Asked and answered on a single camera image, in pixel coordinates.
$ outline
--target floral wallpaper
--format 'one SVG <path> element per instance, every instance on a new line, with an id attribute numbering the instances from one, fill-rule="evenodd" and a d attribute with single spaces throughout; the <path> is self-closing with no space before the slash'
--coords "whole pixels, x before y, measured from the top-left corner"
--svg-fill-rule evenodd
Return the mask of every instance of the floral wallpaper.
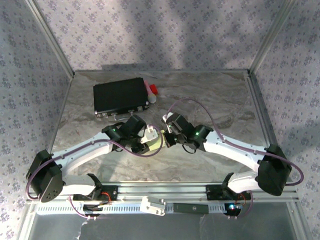
<path id="1" fill-rule="evenodd" d="M 248 69 L 282 1 L 37 0 L 73 70 Z"/>
<path id="2" fill-rule="evenodd" d="M 69 79 L 23 0 L 0 0 L 0 239 L 15 239 L 25 175 L 53 136 Z"/>
<path id="3" fill-rule="evenodd" d="M 256 76 L 279 144 L 299 164 L 297 186 L 314 239 L 320 239 L 320 2 L 301 0 Z"/>

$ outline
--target gray marble tabletop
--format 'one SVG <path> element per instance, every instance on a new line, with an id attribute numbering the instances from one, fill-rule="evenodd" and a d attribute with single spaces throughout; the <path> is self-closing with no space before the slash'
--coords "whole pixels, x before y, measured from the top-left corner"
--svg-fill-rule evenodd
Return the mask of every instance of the gray marble tabletop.
<path id="1" fill-rule="evenodd" d="M 139 112 L 147 124 L 162 129 L 162 116 L 176 100 L 194 98 L 211 111 L 220 130 L 226 136 L 265 145 L 252 97 L 242 73 L 170 73 L 170 72 L 77 72 L 72 82 L 52 152 L 69 148 L 93 137 L 112 117 L 96 118 L 93 86 L 142 77 L 158 89 L 157 101 L 146 111 Z M 196 103 L 182 102 L 174 108 L 194 126 L 211 126 L 207 113 Z M 112 152 L 97 157 L 73 171 L 72 174 L 95 174 L 101 181 L 177 181 L 221 182 L 226 174 L 245 172 L 248 168 L 226 157 L 197 151 L 186 153 L 181 145 L 163 148 L 149 158 L 132 156 L 126 152 Z"/>

